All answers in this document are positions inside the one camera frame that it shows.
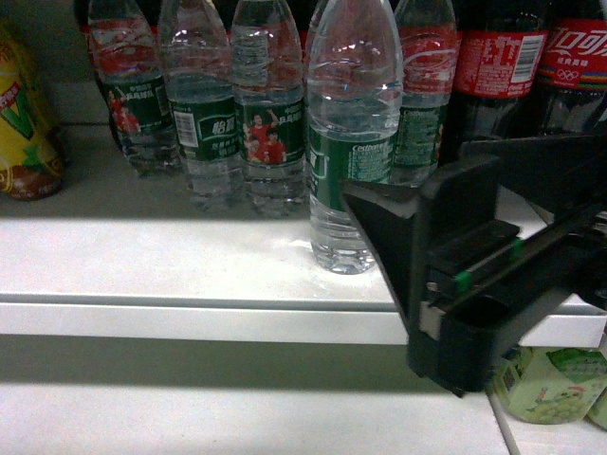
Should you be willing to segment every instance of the olympic rings logo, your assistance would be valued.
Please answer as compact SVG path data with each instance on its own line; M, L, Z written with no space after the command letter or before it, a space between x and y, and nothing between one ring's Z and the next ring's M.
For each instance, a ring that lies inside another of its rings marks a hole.
M573 81L573 80L575 80L575 79L578 78L579 72L578 71L570 71L568 69L560 69L559 71L557 71L557 76L562 81L571 82L571 81Z

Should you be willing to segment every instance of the water bottle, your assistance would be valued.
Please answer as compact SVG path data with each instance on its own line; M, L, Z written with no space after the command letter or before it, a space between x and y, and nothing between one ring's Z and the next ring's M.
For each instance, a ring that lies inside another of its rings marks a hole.
M318 0L314 11L312 12L312 17L310 18L310 23L307 28L307 32L305 34L305 42L303 44L303 100L305 103L305 110L307 111L307 72L310 66L310 54L312 53L312 44L314 43L314 38L316 37L316 30L319 27L319 23L321 22L322 14L324 13L324 9L326 8L329 0ZM310 189L311 188L311 171L310 171L310 148L305 147L305 166L303 169L305 185Z
M165 0L158 25L160 60L192 202L226 209L240 200L230 43L206 0Z
M307 75L312 250L340 274L375 259L340 201L344 178L388 183L402 97L402 51L383 0L329 0Z
M245 188L259 212L280 217L306 195L302 48L286 0L240 0L231 43Z
M391 183L418 187L437 166L457 65L451 0L401 0L403 97Z
M135 0L92 0L90 43L122 152L142 176L181 165L156 43Z

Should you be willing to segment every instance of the store shelf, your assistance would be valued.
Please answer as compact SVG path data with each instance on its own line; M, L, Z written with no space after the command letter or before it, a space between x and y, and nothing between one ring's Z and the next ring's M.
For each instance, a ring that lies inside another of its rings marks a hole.
M315 264L306 207L283 220L246 204L209 215L182 176L136 178L105 127L71 127L68 143L59 194L0 198L0 333L406 343L377 269L346 277ZM498 214L524 237L545 226L509 191ZM527 339L596 346L606 319L569 302Z
M508 454L483 393L457 398L418 378L405 355L403 346L0 337L0 453Z
M560 425L529 424L509 414L496 395L491 394L489 400L512 455L597 455L607 446L607 432L587 419Z

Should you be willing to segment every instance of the barcode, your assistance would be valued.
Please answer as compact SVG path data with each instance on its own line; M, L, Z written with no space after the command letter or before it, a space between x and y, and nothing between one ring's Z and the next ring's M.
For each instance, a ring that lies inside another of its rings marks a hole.
M156 99L158 100L160 114L163 117L171 115L171 106L169 105L169 99L167 98L167 92L164 85L156 88Z
M540 58L544 36L525 36L514 67L512 82L527 82L533 78L533 70Z
M193 121L193 115L183 112L173 112L173 116L175 117L175 127L177 128L179 143L186 147L198 147L196 124Z

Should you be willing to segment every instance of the yellow beverage container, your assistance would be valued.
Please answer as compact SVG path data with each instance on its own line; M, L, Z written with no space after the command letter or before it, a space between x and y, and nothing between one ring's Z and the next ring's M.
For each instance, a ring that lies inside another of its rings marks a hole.
M28 93L29 106L38 122L36 126L65 163L65 147L59 139L61 134L59 121L50 109L48 99L42 89L33 54L26 47L17 27L6 17L0 17L0 41L10 47L16 59L21 80Z
M26 86L11 46L0 36L0 191L31 201L61 188L64 166Z

